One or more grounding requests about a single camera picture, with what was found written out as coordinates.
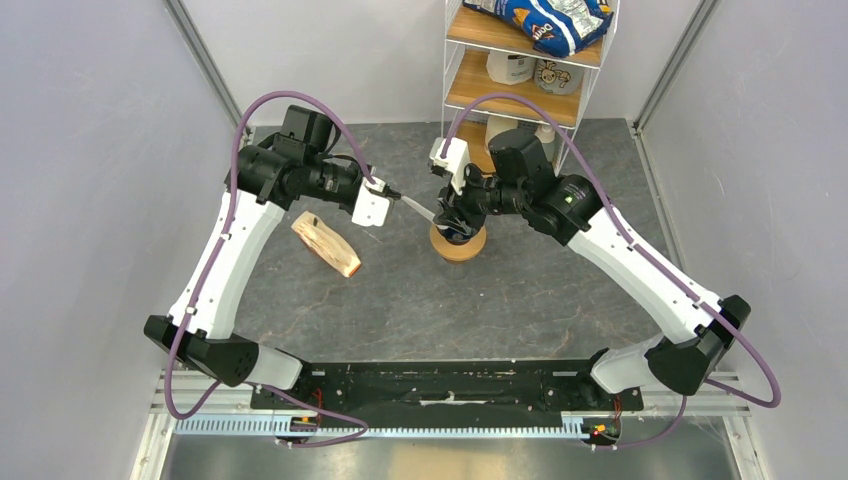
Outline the white wire shelf rack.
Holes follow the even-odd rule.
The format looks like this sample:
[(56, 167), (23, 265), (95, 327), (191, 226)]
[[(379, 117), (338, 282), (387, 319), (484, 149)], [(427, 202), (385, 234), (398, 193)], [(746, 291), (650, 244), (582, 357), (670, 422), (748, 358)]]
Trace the white wire shelf rack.
[(532, 37), (517, 25), (474, 11), (460, 1), (445, 2), (442, 128), (448, 130), (456, 116), (463, 117), (457, 135), (468, 144), (472, 162), (485, 172), (493, 169), (485, 144), (502, 127), (537, 133), (550, 162), (561, 169), (569, 148), (533, 110), (503, 98), (478, 106), (471, 103), (489, 93), (520, 95), (545, 109), (574, 137), (617, 27), (613, 21), (587, 48), (569, 57), (554, 57), (537, 50)]

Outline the blue cone coffee filter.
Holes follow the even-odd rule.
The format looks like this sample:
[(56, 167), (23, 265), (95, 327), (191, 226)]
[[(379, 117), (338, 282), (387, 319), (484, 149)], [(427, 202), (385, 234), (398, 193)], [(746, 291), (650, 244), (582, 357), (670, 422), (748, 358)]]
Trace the blue cone coffee filter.
[(470, 241), (476, 233), (463, 224), (437, 225), (439, 234), (449, 243), (463, 245)]

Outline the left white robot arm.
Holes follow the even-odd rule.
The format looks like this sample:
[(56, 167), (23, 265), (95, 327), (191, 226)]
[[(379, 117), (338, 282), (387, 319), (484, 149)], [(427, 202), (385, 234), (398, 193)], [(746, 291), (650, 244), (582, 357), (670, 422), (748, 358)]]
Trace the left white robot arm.
[(369, 182), (354, 159), (333, 161), (340, 131), (318, 111), (292, 105), (280, 130), (238, 152), (238, 176), (225, 183), (221, 209), (198, 265), (165, 315), (143, 333), (182, 364), (230, 387), (270, 384), (290, 408), (314, 393), (303, 362), (234, 334), (239, 302), (259, 254), (291, 204), (301, 197), (337, 205), (362, 227), (383, 226), (392, 206), (384, 181)]

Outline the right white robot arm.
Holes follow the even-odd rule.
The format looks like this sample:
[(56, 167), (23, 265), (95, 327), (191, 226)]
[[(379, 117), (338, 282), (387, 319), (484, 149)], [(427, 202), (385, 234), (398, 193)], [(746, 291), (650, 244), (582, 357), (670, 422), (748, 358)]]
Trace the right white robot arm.
[(467, 142), (435, 140), (431, 170), (449, 180), (435, 217), (443, 235), (469, 244), (487, 217), (518, 214), (607, 274), (661, 330), (641, 343), (597, 352), (589, 374), (577, 382), (579, 400), (601, 409), (617, 393), (652, 384), (680, 395), (697, 393), (733, 344), (716, 316), (739, 328), (751, 313), (748, 303), (738, 295), (720, 298), (683, 275), (617, 209), (604, 207), (587, 178), (557, 175), (533, 133), (504, 131), (489, 148), (495, 172), (486, 177), (471, 165)]

